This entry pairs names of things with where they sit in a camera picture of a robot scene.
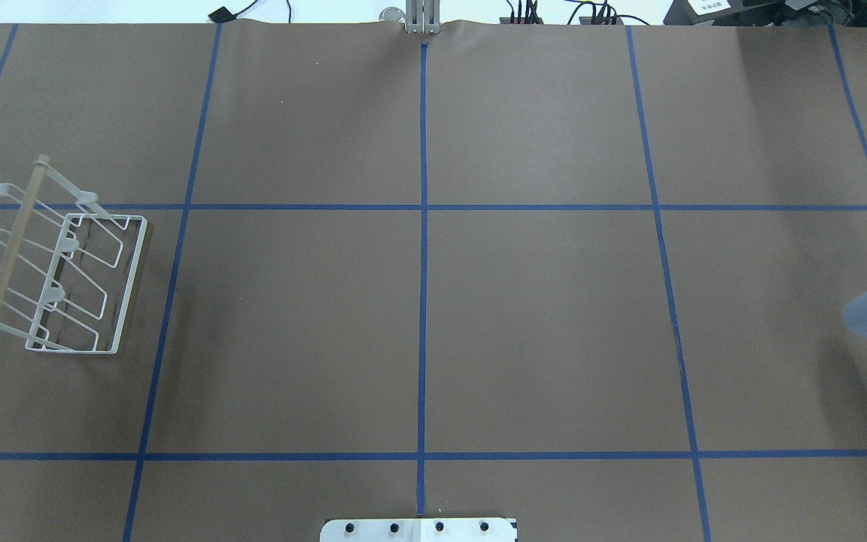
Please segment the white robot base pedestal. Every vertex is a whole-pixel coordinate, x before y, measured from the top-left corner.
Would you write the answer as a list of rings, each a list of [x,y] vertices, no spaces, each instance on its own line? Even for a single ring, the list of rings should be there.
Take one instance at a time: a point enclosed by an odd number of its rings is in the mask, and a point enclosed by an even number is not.
[[[320,541],[519,541],[515,519],[501,517],[334,519]]]

